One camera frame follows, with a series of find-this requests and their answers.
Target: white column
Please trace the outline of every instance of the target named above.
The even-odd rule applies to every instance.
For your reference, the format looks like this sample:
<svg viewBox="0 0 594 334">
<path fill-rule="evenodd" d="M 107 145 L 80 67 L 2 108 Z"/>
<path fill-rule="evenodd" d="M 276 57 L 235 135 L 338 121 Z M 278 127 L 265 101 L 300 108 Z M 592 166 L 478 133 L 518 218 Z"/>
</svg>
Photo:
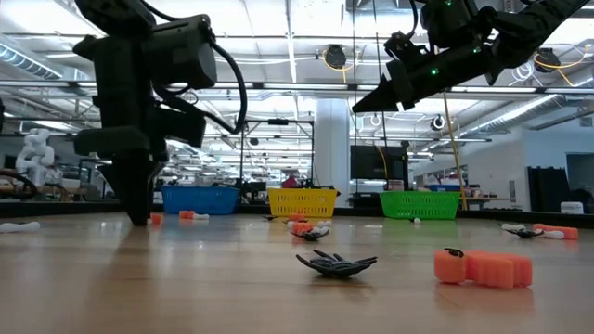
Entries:
<svg viewBox="0 0 594 334">
<path fill-rule="evenodd" d="M 337 208 L 348 206 L 350 180 L 349 109 L 345 99 L 319 99 L 316 109 L 314 184 L 341 192 Z"/>
</svg>

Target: orange object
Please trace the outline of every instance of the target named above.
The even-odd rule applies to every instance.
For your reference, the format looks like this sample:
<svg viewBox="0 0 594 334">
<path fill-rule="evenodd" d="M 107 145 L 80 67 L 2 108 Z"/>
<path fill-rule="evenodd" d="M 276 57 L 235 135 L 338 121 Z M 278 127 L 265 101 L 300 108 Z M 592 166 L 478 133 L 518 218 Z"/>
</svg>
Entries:
<svg viewBox="0 0 594 334">
<path fill-rule="evenodd" d="M 471 250 L 460 256 L 439 250 L 434 255 L 433 268 L 435 276 L 445 283 L 471 280 L 502 289 L 532 285 L 532 261 L 516 254 Z"/>
<path fill-rule="evenodd" d="M 289 215 L 289 220 L 293 222 L 299 222 L 305 220 L 305 215 L 303 213 L 291 213 Z"/>
<path fill-rule="evenodd" d="M 291 232 L 300 236 L 303 233 L 307 233 L 314 229 L 314 226 L 309 223 L 293 223 L 293 227 L 291 228 Z"/>
<path fill-rule="evenodd" d="M 150 214 L 150 222 L 155 225 L 160 225 L 163 223 L 163 214 L 162 213 L 151 213 Z"/>
<path fill-rule="evenodd" d="M 561 226 L 549 226 L 544 224 L 534 224 L 532 230 L 542 229 L 543 231 L 561 231 L 563 232 L 563 238 L 566 240 L 577 240 L 578 232 L 575 227 L 561 227 Z"/>
<path fill-rule="evenodd" d="M 181 212 L 179 212 L 179 218 L 180 219 L 193 219 L 194 213 L 195 212 L 193 212 L 193 211 L 181 211 Z"/>
</svg>

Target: ceiling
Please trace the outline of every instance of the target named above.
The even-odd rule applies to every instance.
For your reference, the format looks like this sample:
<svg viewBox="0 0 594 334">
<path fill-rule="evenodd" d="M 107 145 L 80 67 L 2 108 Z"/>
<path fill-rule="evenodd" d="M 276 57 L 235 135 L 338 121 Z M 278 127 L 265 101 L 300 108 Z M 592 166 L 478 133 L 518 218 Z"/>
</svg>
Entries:
<svg viewBox="0 0 594 334">
<path fill-rule="evenodd" d="M 217 42 L 238 62 L 246 82 L 249 83 L 296 83 L 296 84 L 377 84 L 380 63 L 390 59 L 381 46 L 392 32 L 412 29 L 412 15 L 408 2 L 397 0 L 375 0 L 376 15 L 373 15 L 373 2 L 358 0 L 353 14 L 351 1 L 339 0 L 150 0 L 160 11 L 174 17 L 206 13 L 211 17 Z M 511 8 L 519 10 L 519 1 L 478 1 L 479 6 L 493 6 L 497 10 Z M 78 13 L 72 0 L 2 0 L 0 3 L 0 45 L 8 45 L 22 55 L 47 66 L 52 71 L 63 74 L 62 79 L 94 80 L 93 64 L 74 55 L 72 47 L 86 34 L 100 35 L 102 32 Z M 581 62 L 564 70 L 571 80 L 580 78 L 590 70 L 592 61 L 587 53 L 594 43 L 594 19 L 568 19 L 545 42 L 559 56 L 562 64 Z M 420 27 L 415 30 L 415 43 L 427 43 L 426 32 Z M 342 73 L 332 71 L 318 56 L 327 49 L 328 44 L 342 45 L 343 52 L 356 67 Z M 219 82 L 234 82 L 232 71 L 224 61 L 217 62 Z M 0 80 L 41 80 L 38 76 L 0 61 Z M 528 62 L 519 69 L 504 71 L 497 86 L 569 86 L 557 72 L 540 73 L 534 71 L 534 64 Z M 464 86 L 486 86 L 483 77 L 473 79 Z M 75 117 L 86 118 L 89 122 L 69 122 L 68 127 L 54 127 L 57 132 L 76 132 L 85 127 L 97 127 L 98 110 L 91 105 L 93 88 L 85 89 L 84 94 L 73 94 L 59 88 L 2 87 L 0 96 L 14 98 L 15 116 L 26 117 Z M 344 100 L 345 106 L 355 103 L 355 95 L 350 91 L 312 92 L 300 90 L 251 90 L 248 118 L 265 121 L 271 118 L 308 121 L 313 120 L 320 98 L 331 96 Z M 239 110 L 237 91 L 210 89 L 193 92 L 200 98 L 198 106 L 218 114 L 228 122 L 233 122 Z M 357 99 L 365 92 L 359 92 Z M 462 131 L 466 126 L 508 106 L 534 98 L 530 95 L 488 95 L 452 94 L 448 96 L 448 108 L 453 118 L 454 128 Z M 18 108 L 27 101 L 28 108 Z M 389 137 L 442 137 L 446 133 L 430 130 L 429 122 L 435 115 L 444 112 L 441 96 L 422 100 L 414 109 L 399 113 L 385 113 L 385 128 Z M 379 114 L 357 115 L 352 117 L 351 136 L 383 136 L 383 124 Z M 296 125 L 273 126 L 265 122 L 253 130 L 252 136 L 265 139 L 267 135 L 280 135 L 273 140 L 260 140 L 259 149 L 308 150 L 311 141 L 307 129 Z M 201 152 L 221 156 L 216 163 L 225 164 L 238 156 L 239 140 L 228 138 L 223 142 L 219 135 L 222 130 L 209 126 L 207 134 L 212 138 L 205 141 Z M 411 150 L 426 148 L 422 142 L 413 143 Z M 196 153 L 181 147 L 187 153 Z M 278 153 L 275 162 L 280 166 L 291 166 L 309 171 L 308 153 L 297 153 L 297 158 Z M 197 163 L 180 158 L 178 163 Z M 203 165 L 217 166 L 206 161 Z"/>
</svg>

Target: wooden floor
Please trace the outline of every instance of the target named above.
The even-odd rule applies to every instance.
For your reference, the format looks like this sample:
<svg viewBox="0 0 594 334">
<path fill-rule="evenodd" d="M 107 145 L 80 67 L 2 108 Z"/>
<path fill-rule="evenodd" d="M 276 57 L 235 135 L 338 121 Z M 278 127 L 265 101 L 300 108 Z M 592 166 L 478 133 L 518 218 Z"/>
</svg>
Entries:
<svg viewBox="0 0 594 334">
<path fill-rule="evenodd" d="M 593 333 L 594 231 L 577 242 L 523 240 L 493 222 L 336 218 L 317 244 L 259 216 L 133 228 L 122 214 L 35 219 L 0 235 L 0 332 Z M 433 252 L 516 252 L 530 289 L 449 286 Z M 312 249 L 380 261 L 348 281 L 300 264 Z"/>
</svg>

